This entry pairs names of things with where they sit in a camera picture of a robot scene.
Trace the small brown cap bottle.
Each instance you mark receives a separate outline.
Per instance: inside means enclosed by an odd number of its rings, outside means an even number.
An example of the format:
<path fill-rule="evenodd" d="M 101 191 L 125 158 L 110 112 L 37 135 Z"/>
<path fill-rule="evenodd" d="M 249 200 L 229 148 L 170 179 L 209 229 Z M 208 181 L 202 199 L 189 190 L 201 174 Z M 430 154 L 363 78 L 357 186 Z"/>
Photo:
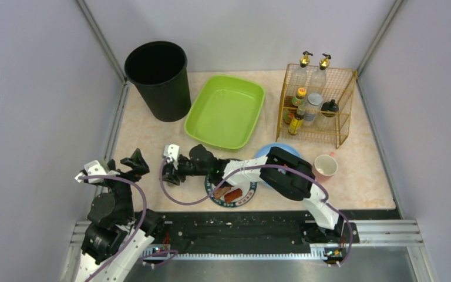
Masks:
<path fill-rule="evenodd" d="M 305 109 L 303 108 L 298 108 L 295 113 L 293 118 L 290 121 L 290 125 L 288 128 L 288 133 L 291 135 L 297 135 L 299 132 L 299 129 L 303 123 L 304 120 L 304 115 L 305 115 Z"/>

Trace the clear glass bottle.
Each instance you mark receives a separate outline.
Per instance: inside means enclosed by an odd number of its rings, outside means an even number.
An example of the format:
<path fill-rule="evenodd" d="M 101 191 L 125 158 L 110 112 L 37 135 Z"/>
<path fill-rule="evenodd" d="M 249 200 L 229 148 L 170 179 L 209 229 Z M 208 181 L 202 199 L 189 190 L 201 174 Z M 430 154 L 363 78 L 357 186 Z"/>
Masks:
<path fill-rule="evenodd" d="M 316 71 L 314 71 L 309 80 L 309 88 L 308 93 L 318 93 L 322 94 L 324 87 L 327 82 L 327 68 L 330 65 L 330 60 L 332 56 L 330 54 L 323 53 L 323 59 L 319 62 L 319 67 Z"/>

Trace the black lid jar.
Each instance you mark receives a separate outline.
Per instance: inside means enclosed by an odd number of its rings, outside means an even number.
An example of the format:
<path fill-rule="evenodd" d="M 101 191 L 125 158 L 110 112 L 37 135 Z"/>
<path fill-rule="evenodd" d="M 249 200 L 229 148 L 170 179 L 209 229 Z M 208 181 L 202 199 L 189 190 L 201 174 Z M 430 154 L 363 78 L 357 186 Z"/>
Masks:
<path fill-rule="evenodd" d="M 333 118 L 337 113 L 339 113 L 339 105 L 336 103 L 335 99 L 331 99 L 325 102 L 321 107 L 321 113 L 326 118 Z"/>

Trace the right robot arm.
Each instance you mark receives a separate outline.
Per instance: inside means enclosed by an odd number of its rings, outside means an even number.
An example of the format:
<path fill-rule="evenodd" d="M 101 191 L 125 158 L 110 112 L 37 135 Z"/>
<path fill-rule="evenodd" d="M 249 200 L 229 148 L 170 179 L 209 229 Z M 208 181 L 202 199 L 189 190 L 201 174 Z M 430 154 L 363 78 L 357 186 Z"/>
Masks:
<path fill-rule="evenodd" d="M 164 149 L 159 174 L 162 186 L 178 186 L 188 176 L 204 176 L 212 186 L 207 196 L 227 203 L 244 196 L 242 184 L 264 182 L 286 199 L 301 202 L 328 239 L 344 238 L 347 222 L 329 203 L 329 193 L 316 181 L 312 165 L 280 147 L 255 159 L 235 160 L 219 159 L 203 145 L 184 156 L 178 145 L 170 144 Z"/>

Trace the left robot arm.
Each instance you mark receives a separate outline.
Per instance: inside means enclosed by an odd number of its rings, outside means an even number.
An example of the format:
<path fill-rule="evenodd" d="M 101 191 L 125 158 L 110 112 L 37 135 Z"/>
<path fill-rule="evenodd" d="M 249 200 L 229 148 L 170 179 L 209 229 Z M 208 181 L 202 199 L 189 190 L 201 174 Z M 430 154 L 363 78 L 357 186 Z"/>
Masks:
<path fill-rule="evenodd" d="M 75 281 L 124 281 L 163 227 L 161 214 L 134 210 L 132 188 L 150 171 L 140 149 L 120 162 L 129 171 L 117 169 L 113 159 L 94 160 L 75 176 L 79 183 L 107 188 L 91 203 Z"/>

